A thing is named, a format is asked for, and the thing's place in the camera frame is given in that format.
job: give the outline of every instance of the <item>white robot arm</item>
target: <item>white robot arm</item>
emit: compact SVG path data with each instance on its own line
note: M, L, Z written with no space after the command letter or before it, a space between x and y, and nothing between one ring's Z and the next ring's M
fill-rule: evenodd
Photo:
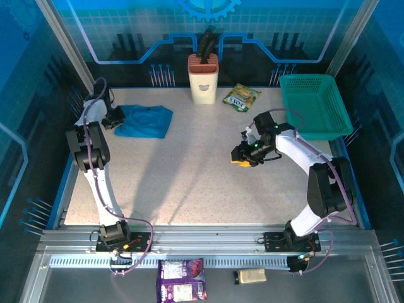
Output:
M85 109L91 104L93 99L90 99L84 103L84 111L78 121L74 124L75 126L82 128L83 127L83 118ZM107 106L103 99L100 99L98 102L95 102L90 108L87 113L87 123L98 123L101 125L102 120L107 115ZM98 196L97 189L95 187L95 181L93 177L93 172L90 169L86 169L83 171L84 176L86 177L88 183L91 186L91 190L94 195L95 203L97 204L98 214L100 216L100 225L113 225L117 222L117 218L111 215L114 213L116 215L122 216L122 211L119 208L115 195L114 190L112 189L112 185L109 179L109 164L104 163L103 167L95 168L95 171L98 175L98 186L100 188L101 197L104 203L107 205L110 212L108 212L105 207L103 206L100 197Z
M354 182L350 163L346 158L333 158L318 151L301 138L288 123L279 125L275 123L269 112L256 116L254 123L261 136L260 139L257 140L250 135L250 129L247 128L242 133L244 141L232 151L233 163L243 167L255 167L264 164L265 161L274 160L274 158L265 158L270 152L276 151L291 158L309 176L308 205L296 218L286 224L285 236L290 236L291 244L314 232L314 229L328 216L347 208L338 185L330 184L330 179L334 179L335 176L330 171L326 160L336 167L350 203L353 203Z
M124 114L119 107L115 109L111 107L108 90L102 98L95 100L98 95L90 96L84 103L84 111L81 117L74 126L66 130L66 138L73 162L84 173L92 189L100 216L100 238L106 246L117 246L129 242L131 233L126 221L118 218L122 217L122 211L117 204L110 183L108 164L110 153L101 130L101 124L105 129L120 125L123 122ZM88 161L89 154L84 127L87 127L90 137L91 160L94 172L90 169Z

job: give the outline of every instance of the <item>blue towel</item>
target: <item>blue towel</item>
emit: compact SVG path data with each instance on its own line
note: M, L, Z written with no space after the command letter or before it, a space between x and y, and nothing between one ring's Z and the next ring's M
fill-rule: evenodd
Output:
M115 128L116 136L163 139L167 134L172 111L164 106L123 105L121 108L125 120Z

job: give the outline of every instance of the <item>small package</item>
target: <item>small package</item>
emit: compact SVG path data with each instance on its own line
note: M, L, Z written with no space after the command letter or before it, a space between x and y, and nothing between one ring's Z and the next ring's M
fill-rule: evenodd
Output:
M223 99L223 103L230 104L239 112L246 112L259 97L261 92L248 88L240 83Z
M206 300L203 258L158 261L157 303Z

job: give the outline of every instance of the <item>speckled table surface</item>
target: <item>speckled table surface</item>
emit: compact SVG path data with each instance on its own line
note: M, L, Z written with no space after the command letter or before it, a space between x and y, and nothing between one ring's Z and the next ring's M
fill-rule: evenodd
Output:
M246 113L222 103L194 105L187 88L116 89L116 105L163 105L174 112L165 139L122 138L104 131L110 179L125 216L154 224L280 224L306 205L307 176L288 157L246 169L230 163L240 132L265 110L283 107L279 88L259 88ZM283 112L273 113L285 122ZM327 141L312 144L326 153ZM66 225L98 224L94 198L79 172Z

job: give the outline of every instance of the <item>green basket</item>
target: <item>green basket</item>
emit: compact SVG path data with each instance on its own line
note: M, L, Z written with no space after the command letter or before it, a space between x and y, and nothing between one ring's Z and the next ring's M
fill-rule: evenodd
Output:
M328 74L291 74L280 77L283 102L300 113L306 123L299 133L307 140L334 140L354 130L335 80ZM293 126L300 118L287 112Z

